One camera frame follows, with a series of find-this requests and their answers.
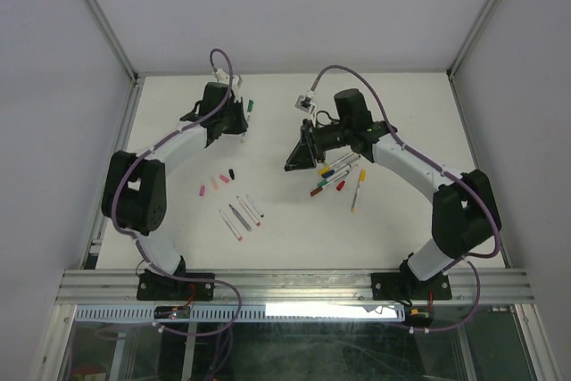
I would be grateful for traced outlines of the green cap rainbow marker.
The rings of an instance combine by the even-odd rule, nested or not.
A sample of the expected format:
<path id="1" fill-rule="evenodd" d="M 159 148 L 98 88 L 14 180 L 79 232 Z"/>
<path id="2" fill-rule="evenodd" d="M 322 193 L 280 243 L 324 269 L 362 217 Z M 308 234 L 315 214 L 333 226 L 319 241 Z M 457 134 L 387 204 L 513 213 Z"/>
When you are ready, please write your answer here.
<path id="1" fill-rule="evenodd" d="M 246 133 L 249 129 L 249 123 L 250 123 L 250 118 L 252 115 L 252 111 L 253 111 L 253 107 L 254 107 L 254 101 L 252 99 L 248 100 L 248 104 L 247 104 L 247 108 L 246 108 L 246 113 L 245 113 L 245 121 L 246 121 L 246 130 L 242 133 L 241 138 L 240 138 L 240 143 L 243 144 L 245 137 L 246 137 Z"/>

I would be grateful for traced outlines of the black cap whiteboard marker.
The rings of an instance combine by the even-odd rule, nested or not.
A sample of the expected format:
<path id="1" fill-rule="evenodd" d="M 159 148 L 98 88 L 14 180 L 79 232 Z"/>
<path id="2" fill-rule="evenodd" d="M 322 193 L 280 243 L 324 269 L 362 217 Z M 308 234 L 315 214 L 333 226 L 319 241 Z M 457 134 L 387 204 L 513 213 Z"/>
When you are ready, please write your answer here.
<path id="1" fill-rule="evenodd" d="M 253 209 L 255 210 L 255 212 L 261 217 L 264 218 L 264 212 L 262 211 L 262 209 L 260 208 L 260 206 L 254 201 L 254 199 L 246 194 L 246 198 L 249 201 L 249 203 L 251 204 L 251 206 L 253 207 Z"/>

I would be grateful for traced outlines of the translucent grey highlighter pen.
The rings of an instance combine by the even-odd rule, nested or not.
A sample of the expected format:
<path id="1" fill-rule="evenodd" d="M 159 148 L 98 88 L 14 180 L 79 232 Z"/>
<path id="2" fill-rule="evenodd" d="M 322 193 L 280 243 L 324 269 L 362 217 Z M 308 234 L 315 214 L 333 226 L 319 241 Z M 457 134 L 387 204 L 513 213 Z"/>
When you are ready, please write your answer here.
<path id="1" fill-rule="evenodd" d="M 238 209 L 236 209 L 232 204 L 230 204 L 228 207 L 236 216 L 236 218 L 239 220 L 239 222 L 243 225 L 244 229 L 248 232 L 252 232 L 251 225 L 247 222 L 244 216 L 238 211 Z"/>

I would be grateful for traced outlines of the magenta cap acrylic marker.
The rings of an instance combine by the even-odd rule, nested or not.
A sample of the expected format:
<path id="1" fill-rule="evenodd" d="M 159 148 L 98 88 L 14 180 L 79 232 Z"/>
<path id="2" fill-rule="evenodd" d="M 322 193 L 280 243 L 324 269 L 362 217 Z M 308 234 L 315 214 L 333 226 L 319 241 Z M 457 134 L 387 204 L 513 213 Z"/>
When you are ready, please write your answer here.
<path id="1" fill-rule="evenodd" d="M 219 215 L 221 216 L 221 218 L 223 219 L 223 221 L 225 222 L 225 224 L 227 225 L 227 227 L 229 228 L 229 230 L 231 231 L 231 233 L 233 234 L 233 236 L 235 237 L 235 239 L 237 241 L 242 241 L 243 240 L 243 236 L 240 234 L 240 232 L 238 231 L 238 229 L 234 226 L 234 224 L 231 222 L 231 220 L 229 219 L 229 217 L 227 216 L 227 214 L 223 211 L 223 210 L 219 210 Z"/>

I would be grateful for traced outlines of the pink cap acrylic marker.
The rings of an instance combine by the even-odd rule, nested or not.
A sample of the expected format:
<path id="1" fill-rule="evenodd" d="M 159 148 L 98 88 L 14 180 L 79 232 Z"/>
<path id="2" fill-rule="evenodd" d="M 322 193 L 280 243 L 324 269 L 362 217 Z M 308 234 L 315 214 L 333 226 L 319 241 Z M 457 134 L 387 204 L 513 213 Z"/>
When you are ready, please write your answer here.
<path id="1" fill-rule="evenodd" d="M 244 211 L 247 213 L 247 215 L 249 216 L 249 218 L 252 220 L 252 222 L 259 227 L 261 225 L 261 221 L 259 220 L 259 218 L 257 217 L 257 215 L 254 213 L 254 211 L 248 206 L 248 204 L 238 195 L 236 197 L 238 203 L 240 204 L 240 206 L 244 209 Z"/>

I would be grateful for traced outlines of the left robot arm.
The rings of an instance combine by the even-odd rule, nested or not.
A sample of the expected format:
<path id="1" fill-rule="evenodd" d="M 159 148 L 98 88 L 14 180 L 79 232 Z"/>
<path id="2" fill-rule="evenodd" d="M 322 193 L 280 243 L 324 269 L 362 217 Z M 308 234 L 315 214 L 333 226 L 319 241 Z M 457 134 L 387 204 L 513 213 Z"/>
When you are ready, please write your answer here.
<path id="1" fill-rule="evenodd" d="M 111 157 L 102 214 L 131 238 L 148 269 L 158 275 L 156 289 L 168 299 L 182 296 L 187 286 L 184 257 L 173 239 L 159 231 L 168 208 L 168 175 L 221 136 L 247 129 L 244 102 L 235 89 L 209 82 L 203 98 L 166 136 L 140 153 L 118 151 Z"/>

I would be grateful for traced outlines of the blue cap marker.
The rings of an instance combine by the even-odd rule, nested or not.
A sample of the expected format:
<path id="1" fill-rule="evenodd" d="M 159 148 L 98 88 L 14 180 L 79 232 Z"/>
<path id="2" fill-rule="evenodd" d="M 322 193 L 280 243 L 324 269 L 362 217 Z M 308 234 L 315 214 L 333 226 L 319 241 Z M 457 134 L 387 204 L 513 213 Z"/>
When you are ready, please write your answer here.
<path id="1" fill-rule="evenodd" d="M 338 162 L 334 163 L 332 166 L 330 166 L 327 170 L 323 169 L 320 172 L 320 176 L 322 178 L 330 178 L 331 176 L 333 176 L 335 173 L 342 171 L 344 168 L 350 166 L 351 164 L 353 164 L 354 162 L 356 162 L 357 160 L 360 159 L 360 155 L 358 154 L 353 154 L 351 156 L 348 156 L 342 160 L 339 160 Z"/>

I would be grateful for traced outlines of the yellow cap long marker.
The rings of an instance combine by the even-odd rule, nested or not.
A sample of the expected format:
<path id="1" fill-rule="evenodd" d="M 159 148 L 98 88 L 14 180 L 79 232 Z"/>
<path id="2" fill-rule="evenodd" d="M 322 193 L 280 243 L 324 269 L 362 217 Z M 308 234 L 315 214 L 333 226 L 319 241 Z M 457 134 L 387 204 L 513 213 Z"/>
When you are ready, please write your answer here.
<path id="1" fill-rule="evenodd" d="M 362 169 L 360 171 L 359 178 L 357 181 L 357 185 L 355 188 L 355 192 L 354 192 L 354 195 L 352 198 L 352 205 L 351 205 L 351 212 L 352 213 L 356 212 L 356 207 L 357 207 L 357 204 L 359 201 L 359 196 L 360 196 L 360 190 L 362 188 L 362 184 L 364 183 L 364 181 L 366 179 L 366 176 L 367 176 L 367 171 L 365 169 Z"/>

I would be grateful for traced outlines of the left aluminium frame post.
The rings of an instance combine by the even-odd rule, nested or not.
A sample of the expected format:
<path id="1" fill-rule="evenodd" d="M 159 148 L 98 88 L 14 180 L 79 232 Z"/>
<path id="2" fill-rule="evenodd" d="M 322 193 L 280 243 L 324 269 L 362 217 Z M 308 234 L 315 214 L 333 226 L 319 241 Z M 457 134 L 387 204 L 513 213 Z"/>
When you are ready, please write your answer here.
<path id="1" fill-rule="evenodd" d="M 128 77 L 132 84 L 138 82 L 139 74 L 134 67 L 132 61 L 128 58 L 128 55 L 119 41 L 116 32 L 112 28 L 106 14 L 103 11 L 102 6 L 98 0 L 82 0 L 87 11 L 89 12 L 93 22 L 100 31 L 103 40 L 111 49 L 113 56 L 122 68 L 123 72 Z"/>

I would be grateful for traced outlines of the aluminium frame post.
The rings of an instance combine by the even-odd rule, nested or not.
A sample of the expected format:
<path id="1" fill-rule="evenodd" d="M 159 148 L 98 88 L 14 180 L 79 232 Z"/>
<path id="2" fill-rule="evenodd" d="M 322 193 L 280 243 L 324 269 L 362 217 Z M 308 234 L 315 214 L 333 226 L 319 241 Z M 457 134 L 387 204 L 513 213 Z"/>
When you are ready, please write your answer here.
<path id="1" fill-rule="evenodd" d="M 87 11 L 89 12 L 93 22 L 100 31 L 103 40 L 111 49 L 113 56 L 122 68 L 123 72 L 128 77 L 132 84 L 138 82 L 139 74 L 134 67 L 132 61 L 128 58 L 128 55 L 119 41 L 116 32 L 112 28 L 106 14 L 103 11 L 102 6 L 98 0 L 82 0 Z"/>
<path id="2" fill-rule="evenodd" d="M 455 76 L 459 72 L 465 60 L 468 58 L 468 55 L 476 44 L 476 41 L 484 31 L 486 23 L 491 19 L 492 13 L 499 2 L 500 0 L 484 0 L 468 30 L 468 33 L 462 41 L 458 52 L 452 60 L 450 67 L 447 69 L 449 81 L 453 81 L 455 79 Z"/>

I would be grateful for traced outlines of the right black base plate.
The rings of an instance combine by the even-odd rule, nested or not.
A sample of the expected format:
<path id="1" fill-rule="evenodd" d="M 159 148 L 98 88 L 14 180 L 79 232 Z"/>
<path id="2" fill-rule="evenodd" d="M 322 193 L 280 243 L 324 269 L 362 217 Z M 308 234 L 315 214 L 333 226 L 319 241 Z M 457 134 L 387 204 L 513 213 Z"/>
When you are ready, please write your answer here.
<path id="1" fill-rule="evenodd" d="M 452 298 L 450 281 L 442 273 L 427 281 L 401 272 L 377 272 L 370 275 L 375 301 L 449 301 Z"/>

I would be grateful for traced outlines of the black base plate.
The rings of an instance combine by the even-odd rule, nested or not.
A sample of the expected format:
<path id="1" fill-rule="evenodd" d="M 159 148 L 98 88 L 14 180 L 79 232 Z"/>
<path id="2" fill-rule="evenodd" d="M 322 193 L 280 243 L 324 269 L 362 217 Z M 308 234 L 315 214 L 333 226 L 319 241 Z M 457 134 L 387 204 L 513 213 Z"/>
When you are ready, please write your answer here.
<path id="1" fill-rule="evenodd" d="M 213 273 L 187 272 L 185 278 L 193 281 L 181 281 L 164 277 L 145 270 L 139 275 L 137 300 L 150 301 L 184 301 L 193 298 L 193 302 L 210 302 L 213 300 L 215 276 Z"/>
<path id="2" fill-rule="evenodd" d="M 449 301 L 452 298 L 450 281 L 442 273 L 427 281 L 401 272 L 377 272 L 370 275 L 375 301 Z"/>

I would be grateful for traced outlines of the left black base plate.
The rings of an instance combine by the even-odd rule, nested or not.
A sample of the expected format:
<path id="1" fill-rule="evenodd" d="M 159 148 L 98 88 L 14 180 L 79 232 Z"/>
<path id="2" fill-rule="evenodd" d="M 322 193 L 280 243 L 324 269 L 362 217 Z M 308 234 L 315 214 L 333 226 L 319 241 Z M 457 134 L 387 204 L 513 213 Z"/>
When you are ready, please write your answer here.
<path id="1" fill-rule="evenodd" d="M 193 281 L 181 281 L 164 277 L 145 270 L 139 275 L 137 300 L 150 301 L 184 301 L 193 298 L 193 302 L 210 302 L 213 300 L 215 276 L 213 273 L 187 272 L 185 278 Z"/>

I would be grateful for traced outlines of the aluminium mounting rail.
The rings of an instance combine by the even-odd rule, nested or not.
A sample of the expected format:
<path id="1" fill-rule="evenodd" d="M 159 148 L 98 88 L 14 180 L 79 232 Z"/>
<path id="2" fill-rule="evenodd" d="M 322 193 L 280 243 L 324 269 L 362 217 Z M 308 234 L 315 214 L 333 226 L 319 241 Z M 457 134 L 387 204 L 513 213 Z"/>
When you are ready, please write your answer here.
<path id="1" fill-rule="evenodd" d="M 220 282 L 235 286 L 247 304 L 264 302 L 372 303 L 371 269 L 268 270 L 223 269 Z M 138 276 L 132 269 L 67 270 L 55 298 L 58 304 L 127 304 L 137 297 Z M 522 269 L 464 265 L 448 272 L 438 288 L 451 299 L 444 305 L 469 305 L 480 293 L 483 305 L 533 304 L 534 293 Z"/>

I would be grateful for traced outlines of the right aluminium frame post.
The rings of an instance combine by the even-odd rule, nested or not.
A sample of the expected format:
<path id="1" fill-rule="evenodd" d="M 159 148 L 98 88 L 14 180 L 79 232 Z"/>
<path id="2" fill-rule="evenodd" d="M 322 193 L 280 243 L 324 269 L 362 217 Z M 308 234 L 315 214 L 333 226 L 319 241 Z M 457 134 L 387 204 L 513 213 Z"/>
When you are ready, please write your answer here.
<path id="1" fill-rule="evenodd" d="M 450 67 L 447 69 L 449 81 L 453 81 L 455 79 L 455 76 L 459 72 L 465 60 L 468 58 L 468 55 L 476 44 L 476 41 L 484 31 L 486 23 L 491 19 L 492 13 L 499 2 L 500 0 L 484 0 L 468 30 L 468 33 L 462 41 L 458 52 L 452 60 Z"/>

